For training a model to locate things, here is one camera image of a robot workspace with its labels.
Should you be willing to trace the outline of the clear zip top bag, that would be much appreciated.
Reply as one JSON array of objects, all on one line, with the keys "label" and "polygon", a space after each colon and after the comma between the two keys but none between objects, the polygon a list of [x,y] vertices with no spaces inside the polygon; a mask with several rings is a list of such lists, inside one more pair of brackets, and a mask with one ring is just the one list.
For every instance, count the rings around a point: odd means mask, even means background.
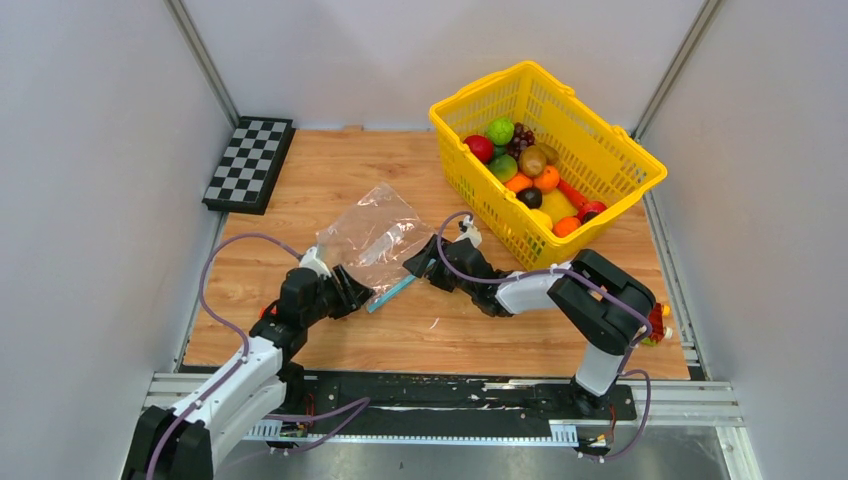
[{"label": "clear zip top bag", "polygon": [[403,263],[427,245],[434,229],[383,182],[316,233],[322,258],[341,265],[374,295],[365,303],[375,312],[412,282]]}]

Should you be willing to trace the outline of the red toy apple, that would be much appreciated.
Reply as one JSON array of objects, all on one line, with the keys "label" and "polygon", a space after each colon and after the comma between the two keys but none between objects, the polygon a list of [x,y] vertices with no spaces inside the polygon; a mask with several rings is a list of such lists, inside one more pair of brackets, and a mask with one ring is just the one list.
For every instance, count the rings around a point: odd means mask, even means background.
[{"label": "red toy apple", "polygon": [[483,164],[488,164],[494,156],[495,145],[484,135],[467,136],[463,143],[469,151]]}]

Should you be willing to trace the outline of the brown toy potato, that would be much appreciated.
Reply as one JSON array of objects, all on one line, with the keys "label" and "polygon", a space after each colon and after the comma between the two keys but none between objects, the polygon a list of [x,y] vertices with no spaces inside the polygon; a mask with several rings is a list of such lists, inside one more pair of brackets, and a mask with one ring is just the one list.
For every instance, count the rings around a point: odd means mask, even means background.
[{"label": "brown toy potato", "polygon": [[530,178],[535,178],[544,172],[548,158],[544,150],[537,145],[528,146],[519,156],[519,170]]}]

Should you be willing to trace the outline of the light green toy cabbage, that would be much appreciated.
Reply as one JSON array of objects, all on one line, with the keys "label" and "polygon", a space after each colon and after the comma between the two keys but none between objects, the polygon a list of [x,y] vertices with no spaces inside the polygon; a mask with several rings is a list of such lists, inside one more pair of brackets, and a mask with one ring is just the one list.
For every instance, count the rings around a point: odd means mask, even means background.
[{"label": "light green toy cabbage", "polygon": [[513,138],[514,124],[507,117],[493,120],[485,129],[484,136],[496,146],[505,146]]}]

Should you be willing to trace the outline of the yellow plastic basket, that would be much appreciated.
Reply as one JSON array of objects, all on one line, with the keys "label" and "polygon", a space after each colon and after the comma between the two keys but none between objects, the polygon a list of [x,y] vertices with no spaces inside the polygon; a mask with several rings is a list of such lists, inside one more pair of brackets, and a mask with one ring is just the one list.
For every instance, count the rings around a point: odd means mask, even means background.
[{"label": "yellow plastic basket", "polygon": [[[607,209],[566,238],[555,236],[516,199],[533,178],[520,170],[499,182],[463,143],[484,135],[500,117],[535,133],[548,165],[589,201]],[[434,104],[444,175],[475,214],[528,269],[565,260],[601,235],[643,195],[667,176],[666,167],[628,133],[582,103],[574,90],[533,61],[489,74]]]}]

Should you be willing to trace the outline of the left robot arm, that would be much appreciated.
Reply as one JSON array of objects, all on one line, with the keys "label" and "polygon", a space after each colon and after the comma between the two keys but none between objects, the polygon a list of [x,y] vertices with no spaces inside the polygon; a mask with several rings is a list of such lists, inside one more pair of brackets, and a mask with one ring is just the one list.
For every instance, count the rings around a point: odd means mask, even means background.
[{"label": "left robot arm", "polygon": [[224,366],[172,406],[151,406],[141,414],[122,478],[214,478],[233,447],[263,417],[275,409],[293,413],[304,405],[303,368],[293,358],[309,328],[359,310],[373,294],[340,265],[323,273],[290,270],[278,298]]}]

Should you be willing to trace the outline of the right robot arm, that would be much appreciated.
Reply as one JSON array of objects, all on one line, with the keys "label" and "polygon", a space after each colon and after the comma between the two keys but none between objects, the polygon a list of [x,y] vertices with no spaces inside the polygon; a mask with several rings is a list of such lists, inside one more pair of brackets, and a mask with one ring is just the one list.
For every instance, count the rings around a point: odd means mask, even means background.
[{"label": "right robot arm", "polygon": [[609,407],[610,389],[633,343],[652,329],[653,292],[591,249],[547,269],[506,271],[494,268],[470,240],[434,235],[403,266],[441,290],[463,291],[488,316],[560,310],[588,342],[570,392],[573,408],[584,417]]}]

